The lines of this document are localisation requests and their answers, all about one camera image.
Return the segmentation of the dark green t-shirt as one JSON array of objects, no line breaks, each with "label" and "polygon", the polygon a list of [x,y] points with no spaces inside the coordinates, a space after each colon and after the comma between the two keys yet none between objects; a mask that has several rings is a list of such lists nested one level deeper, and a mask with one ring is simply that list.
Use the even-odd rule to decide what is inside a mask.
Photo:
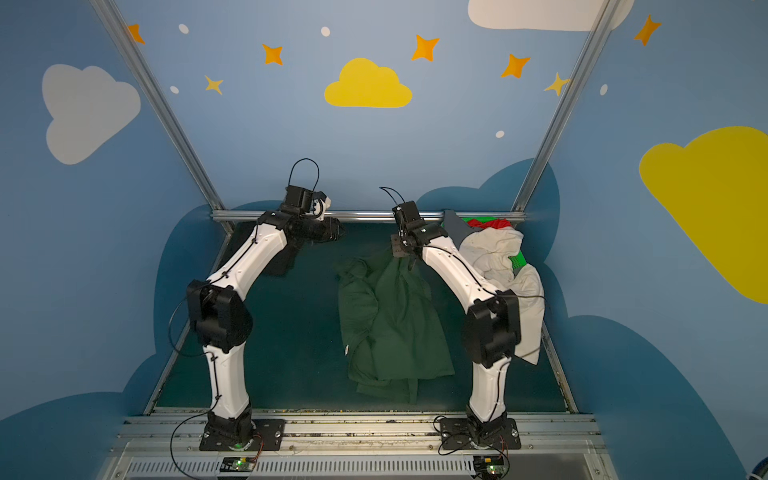
[{"label": "dark green t-shirt", "polygon": [[356,391],[414,404],[419,382],[455,373],[429,284],[387,249],[334,265],[348,378]]}]

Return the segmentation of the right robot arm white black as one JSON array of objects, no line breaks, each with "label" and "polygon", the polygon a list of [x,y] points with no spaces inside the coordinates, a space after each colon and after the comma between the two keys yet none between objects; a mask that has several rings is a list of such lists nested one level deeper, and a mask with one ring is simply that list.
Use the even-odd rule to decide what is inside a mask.
[{"label": "right robot arm white black", "polygon": [[490,445],[507,426],[507,373],[522,339],[518,296],[482,279],[437,224],[400,226],[398,244],[434,270],[465,311],[462,345],[472,362],[467,430],[474,444]]}]

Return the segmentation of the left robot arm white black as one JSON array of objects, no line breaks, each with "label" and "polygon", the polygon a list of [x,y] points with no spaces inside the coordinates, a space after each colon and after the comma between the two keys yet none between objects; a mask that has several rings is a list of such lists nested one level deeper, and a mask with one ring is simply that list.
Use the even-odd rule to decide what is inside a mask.
[{"label": "left robot arm white black", "polygon": [[340,221],[332,217],[267,211],[229,260],[207,280],[188,285],[190,328],[207,357],[212,390],[201,450],[245,451],[256,439],[244,365],[253,329],[245,299],[253,283],[274,258],[285,257],[278,263],[285,272],[304,242],[325,243],[342,235]]}]

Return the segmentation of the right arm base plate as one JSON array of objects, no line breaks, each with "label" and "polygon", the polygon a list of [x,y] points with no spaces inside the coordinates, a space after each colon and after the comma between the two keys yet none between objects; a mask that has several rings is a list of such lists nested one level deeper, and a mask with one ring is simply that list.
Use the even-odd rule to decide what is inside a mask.
[{"label": "right arm base plate", "polygon": [[513,419],[499,417],[482,423],[473,418],[440,417],[434,426],[442,441],[442,450],[519,450],[520,434]]}]

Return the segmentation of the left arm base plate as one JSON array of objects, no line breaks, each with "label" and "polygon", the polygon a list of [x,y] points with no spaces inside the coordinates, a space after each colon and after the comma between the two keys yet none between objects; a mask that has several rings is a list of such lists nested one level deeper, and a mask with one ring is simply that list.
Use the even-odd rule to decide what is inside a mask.
[{"label": "left arm base plate", "polygon": [[203,431],[200,451],[277,451],[281,447],[285,421],[280,419],[223,419],[213,417]]}]

